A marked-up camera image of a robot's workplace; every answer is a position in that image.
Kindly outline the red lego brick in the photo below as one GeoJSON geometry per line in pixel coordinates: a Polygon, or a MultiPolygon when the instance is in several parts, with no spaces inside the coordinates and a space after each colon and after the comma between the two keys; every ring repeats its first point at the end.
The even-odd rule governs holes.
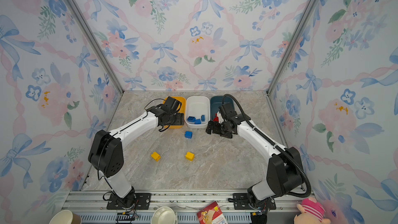
{"type": "Polygon", "coordinates": [[[219,118],[218,118],[218,115],[217,115],[217,114],[215,114],[215,118],[213,119],[213,121],[214,121],[214,122],[218,122],[218,121],[219,121],[219,118]]]}

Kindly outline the white plastic bin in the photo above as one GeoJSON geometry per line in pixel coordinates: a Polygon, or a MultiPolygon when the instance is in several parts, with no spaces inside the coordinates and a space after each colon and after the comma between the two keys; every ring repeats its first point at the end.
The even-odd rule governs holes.
{"type": "Polygon", "coordinates": [[[191,129],[205,129],[210,121],[210,99],[205,96],[190,96],[186,101],[185,122],[191,129]],[[187,122],[189,116],[196,119],[201,119],[205,115],[205,121],[201,124],[194,124],[194,122],[187,122]]]}

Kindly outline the yellow lego brick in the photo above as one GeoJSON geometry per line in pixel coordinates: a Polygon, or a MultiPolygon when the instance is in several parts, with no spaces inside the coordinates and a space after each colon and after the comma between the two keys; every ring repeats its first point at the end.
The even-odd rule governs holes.
{"type": "Polygon", "coordinates": [[[158,154],[157,152],[153,152],[151,154],[152,159],[154,159],[156,162],[158,162],[161,159],[161,155],[158,154]]]}
{"type": "Polygon", "coordinates": [[[192,162],[194,160],[194,158],[195,158],[195,155],[193,153],[191,153],[191,152],[187,152],[186,155],[185,155],[185,158],[192,162]]]}

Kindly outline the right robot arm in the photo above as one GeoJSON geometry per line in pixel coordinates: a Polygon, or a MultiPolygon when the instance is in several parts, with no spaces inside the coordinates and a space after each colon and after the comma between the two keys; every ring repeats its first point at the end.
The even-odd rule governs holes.
{"type": "Polygon", "coordinates": [[[245,205],[258,209],[285,195],[298,198],[311,195],[311,184],[304,172],[298,150],[276,142],[252,120],[239,114],[222,123],[210,121],[206,132],[228,139],[238,135],[248,141],[265,159],[265,177],[248,188],[247,197],[242,200],[245,205]]]}

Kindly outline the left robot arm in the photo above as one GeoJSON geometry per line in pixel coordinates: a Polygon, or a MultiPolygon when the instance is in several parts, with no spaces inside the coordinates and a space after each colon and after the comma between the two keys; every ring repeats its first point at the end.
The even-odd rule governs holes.
{"type": "Polygon", "coordinates": [[[111,131],[99,130],[89,152],[88,161],[97,170],[99,179],[111,188],[110,200],[123,209],[132,209],[137,204],[137,196],[132,184],[122,171],[124,149],[139,136],[154,128],[160,132],[171,126],[183,125],[182,103],[168,97],[162,104],[145,109],[145,112],[129,123],[111,131]]]}

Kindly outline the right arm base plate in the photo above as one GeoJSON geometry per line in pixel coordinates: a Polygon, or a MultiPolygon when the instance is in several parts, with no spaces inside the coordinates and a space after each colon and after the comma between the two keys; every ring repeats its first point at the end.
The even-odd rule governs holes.
{"type": "Polygon", "coordinates": [[[249,193],[233,193],[232,198],[228,198],[228,202],[233,203],[235,210],[276,210],[274,199],[266,198],[264,200],[257,200],[249,193]]]}

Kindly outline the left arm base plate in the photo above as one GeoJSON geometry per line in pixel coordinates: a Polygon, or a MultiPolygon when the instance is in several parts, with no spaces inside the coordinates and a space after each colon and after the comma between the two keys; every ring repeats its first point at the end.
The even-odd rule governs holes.
{"type": "Polygon", "coordinates": [[[149,210],[151,193],[133,193],[125,198],[112,193],[107,200],[107,210],[149,210]]]}

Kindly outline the dark teal plastic bin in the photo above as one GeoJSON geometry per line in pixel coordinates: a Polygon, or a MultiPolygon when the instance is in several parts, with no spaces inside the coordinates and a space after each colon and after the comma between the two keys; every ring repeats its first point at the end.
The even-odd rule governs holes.
{"type": "MultiPolygon", "coordinates": [[[[210,99],[210,120],[216,118],[216,114],[219,112],[219,107],[222,105],[222,95],[213,96],[210,99]]],[[[231,103],[233,109],[235,109],[234,101],[230,97],[224,99],[224,103],[231,103]]]]}

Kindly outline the yellow plastic bin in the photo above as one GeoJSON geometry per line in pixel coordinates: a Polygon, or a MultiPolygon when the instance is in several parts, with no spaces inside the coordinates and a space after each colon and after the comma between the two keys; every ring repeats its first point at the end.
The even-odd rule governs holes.
{"type": "Polygon", "coordinates": [[[168,96],[164,100],[165,111],[171,115],[169,129],[180,129],[184,125],[185,98],[168,96]]]}

